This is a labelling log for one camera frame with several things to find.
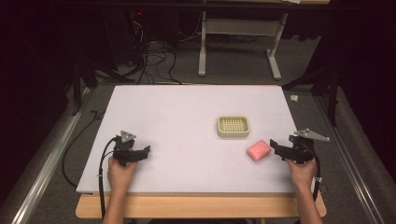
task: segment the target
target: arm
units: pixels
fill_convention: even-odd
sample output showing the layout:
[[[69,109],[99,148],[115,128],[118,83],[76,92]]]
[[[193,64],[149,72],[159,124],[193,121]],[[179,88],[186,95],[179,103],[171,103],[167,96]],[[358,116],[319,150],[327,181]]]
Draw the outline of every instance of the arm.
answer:
[[[107,178],[110,182],[111,193],[103,220],[104,224],[123,223],[126,194],[136,165],[137,162],[133,162],[128,167],[123,167],[113,157],[108,159]]]
[[[286,160],[290,168],[290,179],[296,190],[298,212],[302,224],[323,223],[314,198],[312,197],[311,184],[315,176],[315,160],[306,164],[296,164],[294,161]]]

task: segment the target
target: human hand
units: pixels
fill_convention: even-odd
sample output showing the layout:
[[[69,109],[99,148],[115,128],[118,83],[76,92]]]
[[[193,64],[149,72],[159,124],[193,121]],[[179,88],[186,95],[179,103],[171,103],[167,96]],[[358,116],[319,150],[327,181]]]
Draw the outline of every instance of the human hand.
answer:
[[[112,193],[126,193],[134,176],[136,166],[137,161],[129,164],[127,167],[123,167],[113,157],[108,158],[107,178],[110,182]]]
[[[311,190],[312,179],[314,178],[317,166],[315,160],[307,161],[305,164],[297,164],[294,161],[285,159],[290,169],[291,183],[296,189]]]

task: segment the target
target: small tray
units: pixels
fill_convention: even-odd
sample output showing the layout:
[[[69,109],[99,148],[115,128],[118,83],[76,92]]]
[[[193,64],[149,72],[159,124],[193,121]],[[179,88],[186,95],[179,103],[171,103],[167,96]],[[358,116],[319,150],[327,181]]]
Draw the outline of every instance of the small tray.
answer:
[[[218,136],[222,138],[248,137],[250,127],[244,116],[223,116],[218,119]]]

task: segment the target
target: white tabletop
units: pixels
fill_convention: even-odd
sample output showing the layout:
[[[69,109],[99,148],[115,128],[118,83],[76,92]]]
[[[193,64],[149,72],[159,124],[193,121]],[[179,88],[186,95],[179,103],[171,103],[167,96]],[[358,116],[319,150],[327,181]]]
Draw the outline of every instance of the white tabletop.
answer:
[[[248,118],[246,138],[222,139],[217,119]],[[254,162],[247,149],[270,139],[291,147],[296,131],[278,86],[118,86],[92,146],[78,192],[98,191],[98,169],[106,143],[120,131],[135,134],[134,149],[148,145],[129,192],[293,192],[288,165],[274,151]],[[107,151],[113,150],[114,143]],[[107,159],[103,164],[105,191]]]

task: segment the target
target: gray carpet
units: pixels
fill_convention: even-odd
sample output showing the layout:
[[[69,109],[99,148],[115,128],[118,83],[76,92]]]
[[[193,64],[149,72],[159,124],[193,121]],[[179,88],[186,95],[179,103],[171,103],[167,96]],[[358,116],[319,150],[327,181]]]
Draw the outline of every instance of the gray carpet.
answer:
[[[274,81],[271,78],[269,64],[263,54],[265,48],[271,47],[270,39],[264,38],[245,43],[231,41],[223,48],[215,48],[222,46],[223,42],[221,41],[218,39],[208,41],[208,44],[214,48],[208,49],[207,52],[206,77],[197,76],[199,48],[194,45],[194,41],[190,41],[186,45],[180,45],[178,48],[168,46],[162,48],[162,45],[158,44],[151,46],[150,49],[172,50],[177,54],[172,76],[182,83],[283,85],[304,73],[318,43],[317,40],[307,40],[305,42],[299,42],[296,39],[282,40],[276,59],[283,78],[281,81]],[[173,64],[173,55],[166,54],[164,63],[159,66],[159,74],[154,64],[160,58],[153,55],[154,53],[151,53],[148,57],[147,73],[142,76],[141,84],[172,83],[167,79],[169,78],[168,70]],[[121,65],[120,69],[127,70],[128,68]],[[65,158],[66,172],[75,183],[78,182],[82,174],[96,132],[100,127],[101,120],[94,119],[94,111],[101,113],[106,110],[114,85],[117,84],[104,80],[100,80],[100,83],[93,91],[91,100],[81,112],[81,118],[71,139],[76,137],[90,122],[92,124],[73,143]],[[285,97],[297,128],[310,128],[333,139],[332,128],[327,125],[326,117],[320,113],[317,99],[312,97],[307,89],[306,86],[300,86],[298,90],[285,91]],[[298,102],[290,100],[292,94],[299,95]],[[375,155],[341,91],[338,102],[337,130],[343,136],[350,155],[365,181],[364,183],[371,191],[375,204],[377,204],[378,210],[384,218],[384,223],[392,223],[396,218],[396,211],[392,206],[392,199],[396,198],[394,182]],[[62,121],[60,120],[59,127],[55,128],[53,133],[61,132],[62,127]],[[1,223],[11,223],[15,217],[19,206],[21,206],[25,195],[40,171],[40,167],[50,154],[50,139],[48,141],[37,152],[18,186],[1,208]],[[359,194],[352,184],[338,146],[334,141],[330,143],[317,141],[315,144],[321,161],[323,176],[320,190],[328,210],[327,216],[324,218],[325,223],[371,223],[364,207],[361,205]],[[74,188],[65,181],[59,164],[29,223],[100,223],[99,219],[87,220],[76,217],[75,210],[78,198],[79,194],[75,193]],[[295,220],[295,218],[266,219],[267,223],[293,223]]]

